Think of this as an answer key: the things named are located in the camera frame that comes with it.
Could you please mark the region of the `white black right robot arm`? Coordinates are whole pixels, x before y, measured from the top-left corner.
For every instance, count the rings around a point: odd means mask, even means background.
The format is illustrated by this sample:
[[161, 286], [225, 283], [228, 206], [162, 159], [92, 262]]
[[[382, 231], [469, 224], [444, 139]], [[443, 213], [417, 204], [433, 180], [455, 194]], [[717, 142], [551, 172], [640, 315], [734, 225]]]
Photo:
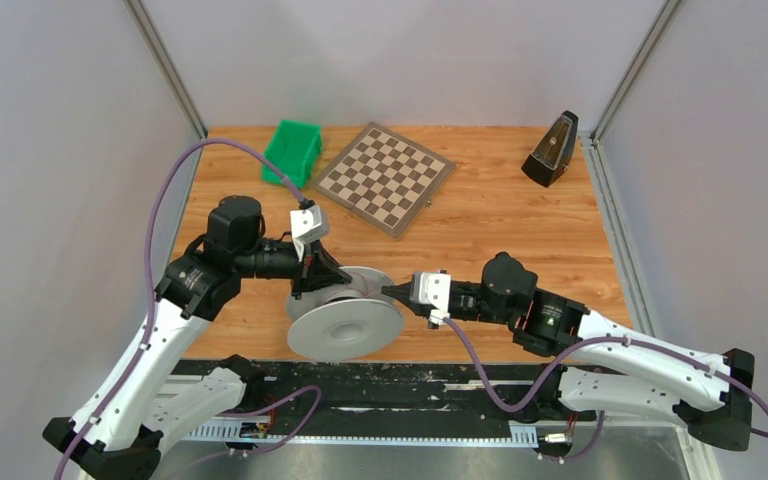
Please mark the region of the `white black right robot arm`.
[[433, 326], [454, 320], [506, 326], [514, 344], [549, 361], [528, 395], [544, 417], [565, 409], [622, 412], [683, 426], [722, 450], [747, 450], [751, 353], [708, 353], [658, 340], [537, 282], [536, 273], [500, 252], [478, 282], [417, 272], [381, 291]]

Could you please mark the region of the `white perforated cable spool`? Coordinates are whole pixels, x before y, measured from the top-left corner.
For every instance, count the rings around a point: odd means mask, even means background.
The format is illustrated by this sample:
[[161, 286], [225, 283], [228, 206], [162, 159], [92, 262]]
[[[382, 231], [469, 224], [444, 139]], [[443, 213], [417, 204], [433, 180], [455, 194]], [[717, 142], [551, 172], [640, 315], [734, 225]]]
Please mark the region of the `white perforated cable spool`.
[[395, 301], [381, 293], [394, 282], [365, 266], [344, 266], [349, 285], [335, 285], [301, 299], [286, 298], [292, 321], [286, 341], [297, 355], [319, 362], [342, 362], [372, 354], [396, 340], [404, 317]]

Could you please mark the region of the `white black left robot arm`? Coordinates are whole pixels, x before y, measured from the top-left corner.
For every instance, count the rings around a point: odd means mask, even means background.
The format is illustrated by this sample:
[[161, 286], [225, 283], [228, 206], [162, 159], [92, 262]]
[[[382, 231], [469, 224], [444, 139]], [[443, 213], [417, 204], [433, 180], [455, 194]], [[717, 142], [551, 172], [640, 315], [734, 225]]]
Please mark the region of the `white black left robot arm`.
[[206, 231], [150, 281], [149, 308], [97, 392], [73, 415], [52, 419], [44, 439], [95, 479], [148, 479], [163, 456], [191, 431], [223, 411], [260, 410], [263, 375], [231, 356], [199, 383], [164, 404], [155, 399], [184, 352], [241, 290], [246, 278], [286, 279], [304, 294], [350, 278], [325, 251], [328, 224], [321, 208], [302, 199], [280, 239], [265, 235], [260, 203], [228, 196], [209, 213]]

